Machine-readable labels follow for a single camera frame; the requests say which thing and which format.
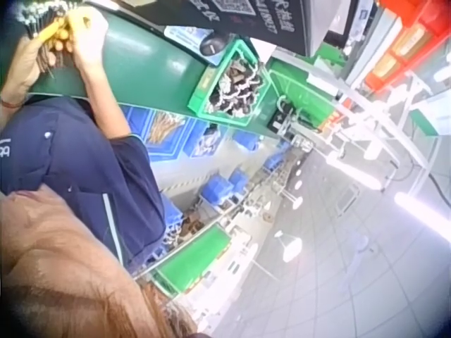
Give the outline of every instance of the fluorescent light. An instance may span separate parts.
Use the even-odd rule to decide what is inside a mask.
[[[328,165],[337,168],[338,170],[343,171],[349,177],[359,181],[363,185],[367,186],[372,190],[381,190],[382,184],[370,174],[367,174],[357,168],[352,167],[349,164],[343,163],[338,160],[338,153],[336,151],[332,151],[326,157],[326,162]]]
[[[451,243],[451,221],[404,192],[396,193],[395,202]]]
[[[368,148],[366,148],[364,158],[368,161],[374,161],[376,160],[382,151],[382,144],[377,141],[371,141],[368,145]]]
[[[289,243],[283,251],[283,261],[288,263],[296,258],[302,251],[302,240],[296,238],[293,242]]]
[[[301,186],[302,186],[302,181],[299,180],[299,181],[297,181],[296,184],[295,184],[295,189],[298,190]]]
[[[296,201],[293,202],[293,210],[297,210],[301,206],[302,202],[304,202],[304,199],[302,197],[298,197]]]
[[[451,77],[451,65],[447,65],[434,74],[436,82],[442,82]]]

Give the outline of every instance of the qr code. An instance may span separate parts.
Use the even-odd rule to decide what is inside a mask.
[[[255,15],[249,0],[212,0],[221,12]]]

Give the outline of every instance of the woman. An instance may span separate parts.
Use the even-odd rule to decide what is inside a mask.
[[[68,22],[92,112],[67,97],[23,105],[39,77],[42,42],[21,39],[0,93],[0,191],[46,184],[134,272],[165,232],[161,197],[147,150],[131,134],[103,69],[107,21],[81,7],[69,12]]]
[[[50,188],[11,193],[0,224],[8,337],[207,337],[155,288],[140,288]]]

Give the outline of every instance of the cable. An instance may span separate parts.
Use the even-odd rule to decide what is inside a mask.
[[[448,199],[446,198],[445,194],[443,193],[442,189],[440,188],[440,185],[438,185],[437,180],[435,179],[435,177],[432,176],[432,174],[429,174],[429,178],[431,179],[432,183],[435,185],[435,188],[437,189],[437,192],[440,195],[440,197],[443,200],[443,202],[445,202],[447,207],[451,209],[451,202],[448,201]]]

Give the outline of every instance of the workbench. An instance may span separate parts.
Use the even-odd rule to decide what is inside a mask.
[[[102,13],[109,22],[104,67],[118,103],[196,118],[187,104],[206,64],[150,30],[113,13]],[[16,21],[6,22],[5,27],[8,32],[1,39],[0,85],[5,80],[18,39],[25,34],[25,28]],[[52,73],[54,77],[41,76],[30,93],[86,97],[80,74],[72,64],[54,69]],[[276,109],[276,101],[277,94],[271,88],[257,108],[258,116],[246,127],[233,127],[276,137],[266,128]]]

